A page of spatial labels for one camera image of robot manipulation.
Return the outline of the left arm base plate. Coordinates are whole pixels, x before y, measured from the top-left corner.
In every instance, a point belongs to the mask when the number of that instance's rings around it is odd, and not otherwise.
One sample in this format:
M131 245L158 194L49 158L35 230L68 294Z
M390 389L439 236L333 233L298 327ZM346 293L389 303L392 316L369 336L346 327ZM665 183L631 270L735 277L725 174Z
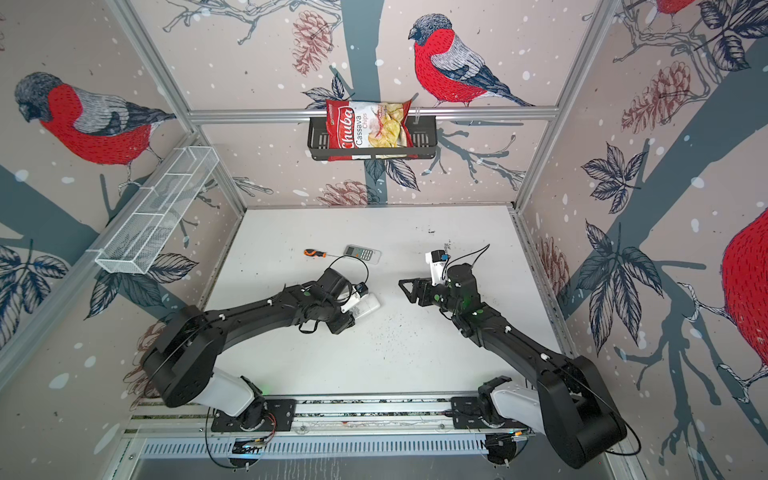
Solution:
M215 410L211 430L215 433L287 432L296 413L295 399L259 397L239 416L232 417Z

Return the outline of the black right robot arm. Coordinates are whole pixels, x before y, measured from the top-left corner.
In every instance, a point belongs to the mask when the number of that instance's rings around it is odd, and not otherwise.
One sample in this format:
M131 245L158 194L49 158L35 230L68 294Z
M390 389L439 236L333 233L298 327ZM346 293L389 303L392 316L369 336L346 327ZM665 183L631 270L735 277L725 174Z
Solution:
M572 468L584 466L627 437L629 426L594 363L584 356L557 353L513 327L482 300L469 264L450 266L439 283L413 278L400 280L398 286L410 303L437 307L463 337L500 357L534 387L533 396L510 392L533 405L533 414L525 418L521 406L502 411L507 399L501 393L508 379L484 384L491 423L513 419L543 433Z

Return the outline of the orange black screwdriver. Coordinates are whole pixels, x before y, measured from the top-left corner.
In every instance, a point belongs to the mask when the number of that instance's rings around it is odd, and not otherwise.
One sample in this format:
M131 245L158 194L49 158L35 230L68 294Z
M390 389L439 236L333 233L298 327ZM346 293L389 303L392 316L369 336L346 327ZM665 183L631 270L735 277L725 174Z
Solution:
M340 258L340 255L327 253L316 249L305 249L304 255L310 258Z

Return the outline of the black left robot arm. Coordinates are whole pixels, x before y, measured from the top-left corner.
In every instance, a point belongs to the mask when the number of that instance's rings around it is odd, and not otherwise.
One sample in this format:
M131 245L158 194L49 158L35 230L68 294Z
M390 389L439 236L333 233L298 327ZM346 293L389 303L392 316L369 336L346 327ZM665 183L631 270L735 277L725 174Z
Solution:
M141 358L148 385L168 408L197 403L258 423L263 394L248 379L216 367L226 349L280 328L325 324L338 335L355 324L366 283L327 268L319 279L285 286L256 302L221 310L189 306L176 314Z

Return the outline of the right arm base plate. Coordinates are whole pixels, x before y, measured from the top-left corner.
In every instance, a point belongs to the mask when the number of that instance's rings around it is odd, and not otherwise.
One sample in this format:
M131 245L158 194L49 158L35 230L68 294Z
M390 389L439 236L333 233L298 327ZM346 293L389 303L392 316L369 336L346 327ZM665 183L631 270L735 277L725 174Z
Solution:
M449 403L450 407L444 415L452 419L455 429L529 430L527 425L517 420L503 418L493 413L490 407L484 406L477 396L452 397Z

